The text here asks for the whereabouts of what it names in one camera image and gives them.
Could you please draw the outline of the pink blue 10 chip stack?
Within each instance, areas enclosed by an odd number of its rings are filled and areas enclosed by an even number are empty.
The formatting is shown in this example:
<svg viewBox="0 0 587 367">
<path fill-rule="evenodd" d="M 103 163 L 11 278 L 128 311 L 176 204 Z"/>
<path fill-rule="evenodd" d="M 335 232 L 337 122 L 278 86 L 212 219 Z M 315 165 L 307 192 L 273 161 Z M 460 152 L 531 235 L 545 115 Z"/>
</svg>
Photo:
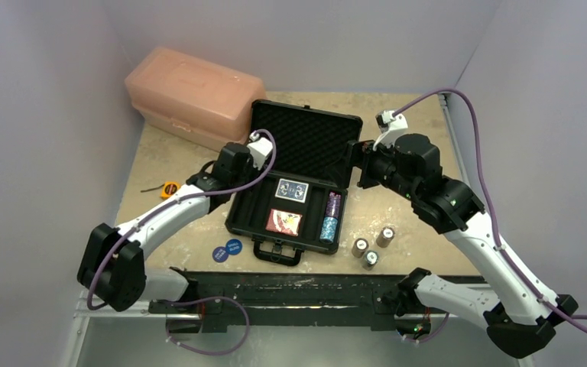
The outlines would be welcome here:
<svg viewBox="0 0 587 367">
<path fill-rule="evenodd" d="M 385 226 L 378 233 L 375 243 L 380 248 L 387 248 L 395 237 L 394 228 Z"/>
</svg>

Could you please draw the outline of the orange black 100 chip stack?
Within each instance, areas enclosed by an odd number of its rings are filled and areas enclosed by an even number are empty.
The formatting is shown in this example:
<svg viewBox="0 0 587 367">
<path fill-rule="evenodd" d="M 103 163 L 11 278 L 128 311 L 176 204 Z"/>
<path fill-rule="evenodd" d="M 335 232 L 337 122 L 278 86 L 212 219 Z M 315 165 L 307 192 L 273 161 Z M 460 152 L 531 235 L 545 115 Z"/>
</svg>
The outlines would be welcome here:
<svg viewBox="0 0 587 367">
<path fill-rule="evenodd" d="M 361 258 L 369 249 L 369 242 L 364 238 L 357 238 L 352 245 L 351 253 L 356 258 Z"/>
</svg>

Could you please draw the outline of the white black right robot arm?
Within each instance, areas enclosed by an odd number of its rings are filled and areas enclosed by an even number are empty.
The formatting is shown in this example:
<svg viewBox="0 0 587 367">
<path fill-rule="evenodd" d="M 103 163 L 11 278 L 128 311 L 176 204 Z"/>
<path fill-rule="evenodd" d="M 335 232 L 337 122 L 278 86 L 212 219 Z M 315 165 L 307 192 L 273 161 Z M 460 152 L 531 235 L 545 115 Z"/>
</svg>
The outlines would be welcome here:
<svg viewBox="0 0 587 367">
<path fill-rule="evenodd" d="M 492 232 L 492 218 L 464 182 L 447 177 L 440 151 L 427 136 L 406 134 L 389 148 L 350 141 L 328 166 L 331 178 L 361 170 L 358 185 L 383 186 L 410 201 L 413 213 L 450 241 L 475 266 L 491 291 L 474 291 L 422 268 L 397 286 L 397 314 L 433 307 L 481 327 L 507 355 L 522 359 L 543 349 L 556 327 L 578 309 L 568 294 L 557 294 L 527 268 Z"/>
</svg>

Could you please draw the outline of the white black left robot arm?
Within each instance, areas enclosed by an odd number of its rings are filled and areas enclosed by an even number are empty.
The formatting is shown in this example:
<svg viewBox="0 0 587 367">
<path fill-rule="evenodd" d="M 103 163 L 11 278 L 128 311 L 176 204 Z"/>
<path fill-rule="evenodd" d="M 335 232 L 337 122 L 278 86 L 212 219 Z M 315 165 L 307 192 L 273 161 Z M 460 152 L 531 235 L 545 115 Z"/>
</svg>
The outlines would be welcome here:
<svg viewBox="0 0 587 367">
<path fill-rule="evenodd" d="M 117 226 L 102 223 L 89 235 L 77 280 L 87 290 L 89 310 L 124 311 L 139 300 L 166 301 L 191 311 L 197 292 L 180 270 L 150 273 L 145 262 L 160 245 L 190 223 L 266 178 L 277 157 L 269 138 L 228 143 L 186 183 L 146 213 Z"/>
</svg>

